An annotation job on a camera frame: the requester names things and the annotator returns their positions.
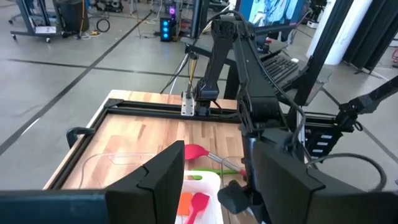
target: spatula handle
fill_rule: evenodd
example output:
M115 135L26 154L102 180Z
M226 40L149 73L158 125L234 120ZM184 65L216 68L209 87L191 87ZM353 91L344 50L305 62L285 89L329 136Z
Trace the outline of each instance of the spatula handle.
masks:
M195 222L197 215L198 215L198 212L196 210L192 211L191 214L189 214L189 216L184 224L193 224Z
M231 170L235 170L236 172L240 172L241 171L241 168L239 168L238 166L230 163L229 161L223 161L223 159L220 158L219 156L217 156L216 154L213 154L213 153L209 152L208 157L210 159L213 159L216 162L219 162L220 164L224 164L224 166L230 168Z

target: butcher block tabletop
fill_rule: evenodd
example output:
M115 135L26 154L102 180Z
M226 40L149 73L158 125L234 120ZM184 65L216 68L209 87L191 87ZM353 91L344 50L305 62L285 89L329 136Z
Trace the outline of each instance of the butcher block tabletop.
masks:
M179 95L138 91L112 90L104 103L108 98L181 105L181 96ZM222 108L236 109L234 100L220 99L217 100L217 103ZM103 105L94 114L87 127L91 126L102 108ZM57 173L66 164L80 140L81 138L70 149L44 189L49 187ZM115 177L121 178L132 171L124 169L121 172L119 169L112 169L109 164L103 163L101 156L113 159L113 164L115 161L126 162L127 158L133 160L134 163L143 164L177 140L184 140L185 144L199 144L221 158L232 156L238 160L243 157L242 138L238 124L108 114L68 176L63 189L105 187L111 184ZM185 163L185 169L189 170L204 167L221 168L219 163L208 157L200 157ZM241 179L239 175L232 175L232 178L235 177ZM224 223L255 223L253 217L246 212L232 215L224 208L223 218Z

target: black stand pole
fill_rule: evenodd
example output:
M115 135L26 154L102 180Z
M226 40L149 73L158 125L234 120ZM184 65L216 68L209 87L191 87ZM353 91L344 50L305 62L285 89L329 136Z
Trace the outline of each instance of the black stand pole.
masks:
M298 85L297 94L294 101L299 106L304 106L311 93L311 90L317 81L319 73L325 63L325 60L330 52L333 43L340 31L341 26L346 19L348 11L354 0L337 0L333 10L330 13L329 19L323 29L322 35L319 38L317 47L312 56L308 60L305 68L300 71L300 84ZM291 124L296 125L296 110L290 107L288 113L289 127Z
M194 0L195 3L193 5L193 14L192 14L192 23L191 23L191 38L199 37L199 28L200 28L200 14L202 10L203 0Z

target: table leg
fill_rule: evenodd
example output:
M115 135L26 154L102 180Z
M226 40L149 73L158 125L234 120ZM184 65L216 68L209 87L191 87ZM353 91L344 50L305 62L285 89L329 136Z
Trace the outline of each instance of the table leg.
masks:
M235 100L239 89L239 77L236 65L230 65L226 79L224 99Z

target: pc case with lights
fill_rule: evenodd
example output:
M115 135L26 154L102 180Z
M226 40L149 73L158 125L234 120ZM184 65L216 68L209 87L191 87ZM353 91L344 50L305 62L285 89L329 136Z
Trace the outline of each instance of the pc case with lights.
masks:
M172 40L173 22L171 17L160 18L160 41L170 42Z

